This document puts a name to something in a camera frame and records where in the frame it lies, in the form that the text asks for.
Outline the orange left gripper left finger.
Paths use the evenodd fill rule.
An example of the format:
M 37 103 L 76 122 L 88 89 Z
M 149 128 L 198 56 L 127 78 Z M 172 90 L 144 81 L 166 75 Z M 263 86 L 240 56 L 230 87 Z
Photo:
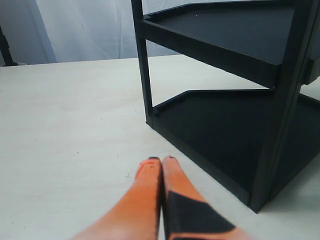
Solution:
M 125 195 L 73 240 L 157 240 L 160 221 L 162 163 L 150 157 L 140 163 Z

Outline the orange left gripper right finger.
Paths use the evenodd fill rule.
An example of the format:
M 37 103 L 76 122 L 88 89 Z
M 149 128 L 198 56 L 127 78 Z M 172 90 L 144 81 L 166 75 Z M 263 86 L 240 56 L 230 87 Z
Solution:
M 197 191 L 178 160 L 162 162 L 167 240 L 250 240 L 252 237 L 215 211 Z

